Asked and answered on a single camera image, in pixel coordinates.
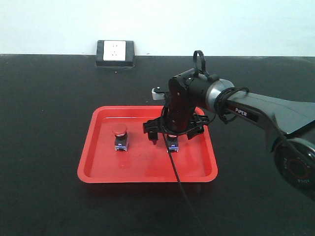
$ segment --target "red mushroom button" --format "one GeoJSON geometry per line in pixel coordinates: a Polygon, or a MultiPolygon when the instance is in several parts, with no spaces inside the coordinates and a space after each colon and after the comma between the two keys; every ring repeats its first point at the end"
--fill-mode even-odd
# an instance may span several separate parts
{"type": "Polygon", "coordinates": [[[112,127],[112,131],[116,137],[121,137],[126,134],[127,126],[125,126],[124,124],[115,124],[112,127]]]}

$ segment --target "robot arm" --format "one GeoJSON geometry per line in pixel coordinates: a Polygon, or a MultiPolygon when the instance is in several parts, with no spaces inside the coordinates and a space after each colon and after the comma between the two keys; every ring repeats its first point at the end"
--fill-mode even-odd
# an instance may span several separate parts
{"type": "Polygon", "coordinates": [[[156,142],[158,133],[188,139],[204,132],[207,116],[194,113],[204,108],[229,123],[240,117],[266,133],[266,147],[274,153],[283,177],[294,187],[315,187],[315,103],[294,102],[250,93],[218,75],[209,75],[201,51],[195,51],[194,68],[169,80],[169,92],[152,90],[154,99],[165,99],[161,116],[143,124],[144,133],[156,142]],[[197,67],[200,55],[201,70],[197,67]]]}

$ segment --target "black table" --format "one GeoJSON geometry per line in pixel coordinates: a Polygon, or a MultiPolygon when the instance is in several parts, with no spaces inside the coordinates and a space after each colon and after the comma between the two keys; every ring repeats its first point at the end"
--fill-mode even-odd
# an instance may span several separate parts
{"type": "MultiPolygon", "coordinates": [[[[315,58],[206,60],[237,87],[315,102],[315,58]]],[[[96,108],[161,105],[151,89],[190,68],[192,57],[113,70],[94,56],[0,55],[0,235],[204,235],[176,183],[85,184],[76,173],[96,108]]],[[[282,179],[262,130],[241,119],[209,130],[219,175],[184,184],[209,235],[315,235],[315,203],[282,179]]]]}

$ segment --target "red tray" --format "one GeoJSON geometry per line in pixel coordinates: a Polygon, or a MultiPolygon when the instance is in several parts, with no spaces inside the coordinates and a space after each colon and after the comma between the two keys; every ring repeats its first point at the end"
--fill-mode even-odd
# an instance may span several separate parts
{"type": "MultiPolygon", "coordinates": [[[[156,145],[143,133],[142,123],[160,116],[162,106],[106,106],[93,113],[78,177],[86,183],[176,182],[161,134],[156,145]],[[129,146],[115,151],[112,126],[127,126],[129,146]]],[[[182,182],[209,182],[218,174],[208,128],[191,140],[178,137],[174,162],[182,182]]]]}

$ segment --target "wall socket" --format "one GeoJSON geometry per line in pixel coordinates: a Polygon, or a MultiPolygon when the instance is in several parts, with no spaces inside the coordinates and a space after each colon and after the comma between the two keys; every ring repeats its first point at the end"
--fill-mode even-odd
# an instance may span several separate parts
{"type": "Polygon", "coordinates": [[[105,40],[103,60],[125,61],[126,41],[105,40]]]}
{"type": "Polygon", "coordinates": [[[98,40],[95,62],[100,67],[134,67],[133,41],[98,40]]]}

